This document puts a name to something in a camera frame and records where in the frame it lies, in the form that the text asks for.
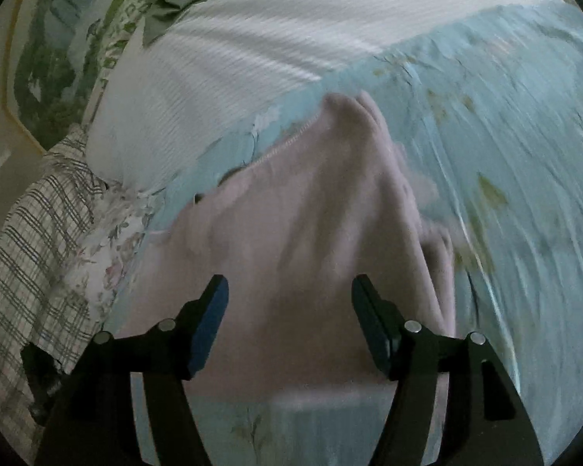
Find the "pink knit t-shirt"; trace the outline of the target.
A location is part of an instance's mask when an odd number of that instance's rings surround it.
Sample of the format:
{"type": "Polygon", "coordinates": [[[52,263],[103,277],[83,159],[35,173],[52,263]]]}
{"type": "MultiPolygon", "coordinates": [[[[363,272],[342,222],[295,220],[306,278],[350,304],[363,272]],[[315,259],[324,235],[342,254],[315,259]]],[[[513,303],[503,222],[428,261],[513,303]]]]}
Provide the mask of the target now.
{"type": "Polygon", "coordinates": [[[373,99],[333,94],[300,132],[151,236],[119,333],[175,316],[221,275],[228,306],[189,393],[256,401],[377,384],[351,300],[360,273],[403,316],[454,334],[449,233],[419,214],[373,99]]]}

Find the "white floral pink cloth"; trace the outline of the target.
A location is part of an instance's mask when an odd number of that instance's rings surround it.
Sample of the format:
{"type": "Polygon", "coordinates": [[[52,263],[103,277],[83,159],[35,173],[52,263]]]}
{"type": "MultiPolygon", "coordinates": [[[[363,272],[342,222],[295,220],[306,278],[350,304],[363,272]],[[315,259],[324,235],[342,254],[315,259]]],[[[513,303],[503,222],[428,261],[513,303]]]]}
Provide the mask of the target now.
{"type": "Polygon", "coordinates": [[[86,303],[91,320],[108,315],[159,204],[158,193],[138,193],[119,184],[96,202],[92,226],[63,276],[64,287],[86,303]]]}

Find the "plaid checkered blanket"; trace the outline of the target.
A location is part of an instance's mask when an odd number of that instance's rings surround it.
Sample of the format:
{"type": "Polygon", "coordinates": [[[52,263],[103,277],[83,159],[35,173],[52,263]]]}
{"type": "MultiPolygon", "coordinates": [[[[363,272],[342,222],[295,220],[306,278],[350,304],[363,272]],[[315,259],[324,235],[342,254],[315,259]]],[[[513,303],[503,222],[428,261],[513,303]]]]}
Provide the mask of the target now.
{"type": "Polygon", "coordinates": [[[96,331],[85,301],[59,289],[106,190],[85,147],[85,132],[72,126],[45,154],[41,178],[13,204],[0,234],[0,432],[26,464],[43,430],[29,411],[22,348],[33,343],[70,371],[96,331]]]}

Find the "white striped pillow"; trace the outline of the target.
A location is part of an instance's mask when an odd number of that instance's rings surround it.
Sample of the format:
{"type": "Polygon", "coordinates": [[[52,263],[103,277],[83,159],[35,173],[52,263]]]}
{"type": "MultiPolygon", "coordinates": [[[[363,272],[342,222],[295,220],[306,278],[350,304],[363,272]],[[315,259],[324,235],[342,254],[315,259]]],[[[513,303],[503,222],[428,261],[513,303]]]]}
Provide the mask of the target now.
{"type": "Polygon", "coordinates": [[[89,125],[87,163],[157,190],[286,93],[480,10],[546,1],[204,0],[154,41],[138,21],[89,125]]]}

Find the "green pillow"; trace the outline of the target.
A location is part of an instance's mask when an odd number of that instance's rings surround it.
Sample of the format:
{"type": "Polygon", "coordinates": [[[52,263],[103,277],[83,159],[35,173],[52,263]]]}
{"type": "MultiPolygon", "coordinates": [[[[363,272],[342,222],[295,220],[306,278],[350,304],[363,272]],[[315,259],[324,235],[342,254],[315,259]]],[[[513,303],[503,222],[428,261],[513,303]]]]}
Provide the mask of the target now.
{"type": "Polygon", "coordinates": [[[79,123],[138,25],[146,44],[205,0],[17,0],[6,105],[48,150],[79,123]]]}

